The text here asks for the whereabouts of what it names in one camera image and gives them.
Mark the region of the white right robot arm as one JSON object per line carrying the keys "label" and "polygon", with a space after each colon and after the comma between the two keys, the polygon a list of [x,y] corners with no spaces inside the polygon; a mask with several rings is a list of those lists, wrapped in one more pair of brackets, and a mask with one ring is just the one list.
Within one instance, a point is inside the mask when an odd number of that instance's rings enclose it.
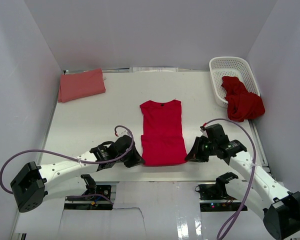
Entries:
{"label": "white right robot arm", "polygon": [[220,175],[210,187],[201,185],[201,195],[245,201],[244,205],[260,217],[268,233],[276,240],[300,231],[300,192],[291,192],[261,166],[255,165],[241,142],[196,137],[185,159],[204,163],[210,156],[224,160],[237,173]]}

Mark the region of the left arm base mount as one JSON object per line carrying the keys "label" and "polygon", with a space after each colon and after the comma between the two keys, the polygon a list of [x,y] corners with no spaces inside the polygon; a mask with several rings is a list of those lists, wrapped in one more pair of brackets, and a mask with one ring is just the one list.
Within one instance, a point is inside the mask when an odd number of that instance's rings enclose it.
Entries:
{"label": "left arm base mount", "polygon": [[95,188],[87,189],[80,198],[66,199],[65,210],[111,211],[116,198],[116,184],[97,183]]}

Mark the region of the bright red t shirt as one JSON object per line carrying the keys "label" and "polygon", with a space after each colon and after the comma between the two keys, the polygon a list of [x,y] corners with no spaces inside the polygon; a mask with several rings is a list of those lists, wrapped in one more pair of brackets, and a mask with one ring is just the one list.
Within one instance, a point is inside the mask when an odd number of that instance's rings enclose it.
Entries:
{"label": "bright red t shirt", "polygon": [[148,100],[140,105],[143,114],[142,158],[149,167],[186,163],[182,129],[182,102]]}

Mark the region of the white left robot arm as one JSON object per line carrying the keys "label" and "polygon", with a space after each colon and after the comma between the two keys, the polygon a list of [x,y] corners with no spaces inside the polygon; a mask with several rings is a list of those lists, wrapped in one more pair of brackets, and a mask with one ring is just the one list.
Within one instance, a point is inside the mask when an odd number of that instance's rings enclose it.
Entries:
{"label": "white left robot arm", "polygon": [[109,169],[116,163],[132,168],[145,163],[135,145],[127,143],[105,142],[77,156],[69,157],[59,153],[45,151],[65,161],[37,165],[26,163],[10,183],[12,194],[20,213],[37,208],[43,201],[76,194],[78,186],[70,183],[82,175]]}

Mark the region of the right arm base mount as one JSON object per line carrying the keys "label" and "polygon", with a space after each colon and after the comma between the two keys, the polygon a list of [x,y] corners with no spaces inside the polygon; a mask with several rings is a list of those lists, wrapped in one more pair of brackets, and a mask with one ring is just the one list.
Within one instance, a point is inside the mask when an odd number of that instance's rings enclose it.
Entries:
{"label": "right arm base mount", "polygon": [[202,213],[236,212],[241,202],[222,192],[215,182],[198,184],[194,189],[199,194]]}

